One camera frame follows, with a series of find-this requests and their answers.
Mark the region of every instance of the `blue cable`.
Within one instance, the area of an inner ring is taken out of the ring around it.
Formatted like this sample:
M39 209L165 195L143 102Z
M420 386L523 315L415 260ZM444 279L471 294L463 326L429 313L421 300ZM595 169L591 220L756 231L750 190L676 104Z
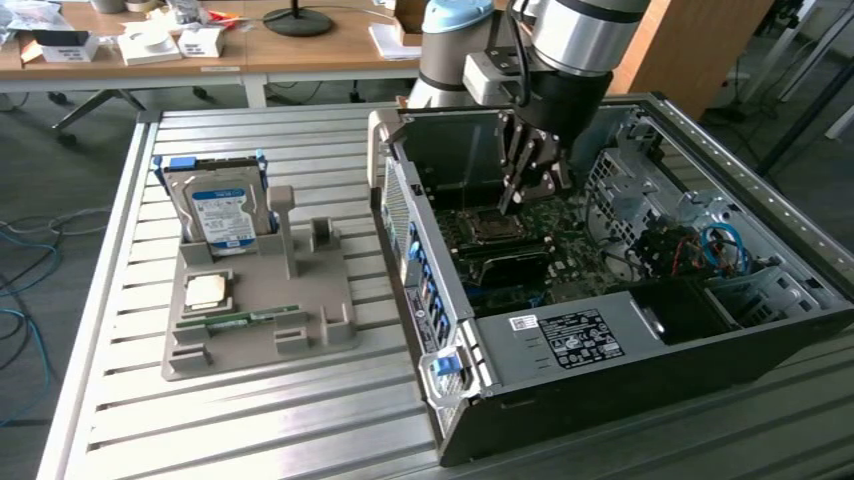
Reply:
M708 263L711 263L715 267L718 266L718 260L715 259L711 253L711 248L708 247L708 240L706 238L706 234L715 228L724 230L732 236L732 241L735 242L735 249L738 251L738 256L742 260L740 272L743 274L748 273L750 272L750 256L747 255L747 250L744 249L744 245L742 243L742 236L738 234L738 230L735 230L735 227L732 227L732 225L727 223L712 223L700 231L699 241L700 241L700 246L703 248L703 255L706 256Z
M44 271L44 273L33 281L31 281L27 285L24 285L23 287L18 287L16 289L9 289L8 287L5 287L4 289L0 289L0 290L5 290L5 292L0 292L0 297L8 297L9 295L13 295L14 293L20 293L24 290L27 290L28 288L36 286L45 278L48 278L48 276L51 276L51 274L59 268L60 254L59 254L59 250L52 245L47 245L44 243L31 243L31 242L25 242L23 240L18 240L17 238L9 236L2 230L0 230L0 237L5 238L14 245L20 245L21 247L43 248L45 250L49 250L51 253L53 254L52 255L53 256L53 261L51 262L51 266L48 267L48 269Z
M0 420L0 428L9 424L14 419L17 419L21 415L27 414L29 410L35 408L39 402L44 399L48 394L48 389L51 387L51 372L48 370L48 354L44 349L44 342L41 341L41 332L39 332L39 327L36 323L24 315L23 312L17 310L12 310L10 308L0 308L0 313L5 313L8 315L13 315L21 318L27 322L27 326L29 327L29 331L32 332L32 336L36 339L36 346L39 347L39 354L41 355L41 366L44 367L44 384L41 385L41 392L33 398L33 400L21 407L9 418L5 420Z

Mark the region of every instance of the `wooden desk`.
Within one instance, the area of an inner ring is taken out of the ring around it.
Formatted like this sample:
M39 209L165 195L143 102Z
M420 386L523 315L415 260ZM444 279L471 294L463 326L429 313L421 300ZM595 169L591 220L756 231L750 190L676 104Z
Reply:
M341 2L312 0L311 5L348 5L369 8L388 14L388 10L372 6L369 0ZM255 0L245 4L245 15L263 18L283 7L281 0ZM247 33L252 48L247 52L249 72L284 72L315 70L357 70L372 68L417 68L417 60L387 62L379 56L368 34L371 23L391 23L376 15L340 8L317 8L335 22L332 31L311 38L289 38L271 32L264 26Z
M281 0L203 2L211 9L261 18L284 6ZM316 0L333 5L337 0ZM349 0L348 6L369 8L371 0ZM272 33L260 22L249 32L225 33L220 58L192 58L148 65L125 66L117 46L101 46L91 63L48 63L39 58L21 65L20 45L0 50L0 93L32 91L100 90L107 88L160 88L204 85L243 85L249 107L267 106L264 85L268 82L367 80L413 78L417 62L389 62L376 53L368 33L372 22L389 21L376 15L345 9L323 9L336 22L333 30L316 38L289 38ZM99 14L88 3L65 3L63 15L80 30L99 35L117 35L121 23L141 21L143 14Z
M205 2L219 11L243 15L244 2L217 1ZM143 21L141 13L124 12L115 15L101 15L88 3L65 3L63 15L68 23L77 30L89 30L99 35L119 35L124 32L121 23ZM151 63L147 65L125 66L121 59L119 46L103 46L97 49L95 61L91 63L49 63L39 57L24 65L17 78L45 78L47 75L61 74L64 78L91 77L139 77L149 75L180 75L221 72L211 72L209 67L228 68L229 72L241 72L245 69L245 33L236 30L225 32L225 47L220 58L184 58L169 62Z

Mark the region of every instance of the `hard drive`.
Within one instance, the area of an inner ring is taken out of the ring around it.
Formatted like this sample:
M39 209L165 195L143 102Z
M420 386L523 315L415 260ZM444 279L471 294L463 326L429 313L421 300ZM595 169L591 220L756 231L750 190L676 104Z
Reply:
M275 231L267 208L263 155L227 159L155 158L155 174L172 198L185 242L207 242L215 256L255 249Z

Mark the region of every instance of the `cardboard box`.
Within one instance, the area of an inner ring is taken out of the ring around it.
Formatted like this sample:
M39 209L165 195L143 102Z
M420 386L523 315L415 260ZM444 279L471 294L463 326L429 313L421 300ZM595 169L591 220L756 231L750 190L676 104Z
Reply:
M407 47L421 45L421 23L427 0L397 0L395 3L395 29L400 44Z
M177 39L177 48L185 57L219 57L223 53L225 32L221 28L184 30Z
M99 41L87 31L33 30L45 62L91 62L95 60Z

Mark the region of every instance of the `gray floor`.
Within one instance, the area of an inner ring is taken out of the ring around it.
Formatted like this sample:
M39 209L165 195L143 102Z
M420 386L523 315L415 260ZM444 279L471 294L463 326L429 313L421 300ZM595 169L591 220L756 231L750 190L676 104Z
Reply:
M755 67L770 43L767 39L756 39L751 43L740 65L744 71ZM755 116L744 124L735 125L740 132L751 133L750 143L759 156L770 150L838 68L838 60L822 63L791 102L776 108L778 118L763 120L762 116ZM281 91L300 100L312 93L315 85L299 84ZM407 91L401 81L361 82L360 85L363 96L369 101L391 100ZM139 92L137 97L149 108L164 110L245 107L239 87L211 87L208 91L216 99L213 102L196 99L188 88ZM348 82L327 82L311 103L345 103L348 91ZM69 93L69 98L77 103L87 95ZM14 95L13 100L18 101L20 95ZM854 213L846 208L854 201L854 189L848 187L854 183L854 165L848 165L846 160L854 153L854 129L839 141L819 138L816 134L823 132L851 103L854 86L850 85L792 147L796 158L790 156L784 169L774 175L786 195L848 248L854 248ZM744 109L751 111L754 108L747 105ZM112 201L135 112L123 102L112 100L96 114L68 129L77 135L80 146L65 149L53 141L47 126L65 110L67 107L49 103L44 94L33 94L18 111L0 115L0 220L9 221L28 215L57 215L108 205ZM760 128L752 133L759 122ZM710 127L710 130L732 150L739 148L740 141L730 128ZM739 155L750 160L743 146ZM59 271L24 294L60 374L65 371L71 354L99 247L99 235L68 238L61 245ZM0 240L0 272L14 274L40 253ZM10 299L0 297L0 307L13 308ZM0 342L0 359L6 358L6 352L13 348L10 341ZM0 418L29 401L33 393L39 392L41 381L40 361L31 346L21 359L0 371ZM59 386L55 384L48 397L23 418L47 423L57 394ZM47 431L47 425L0 429L0 478L33 477Z

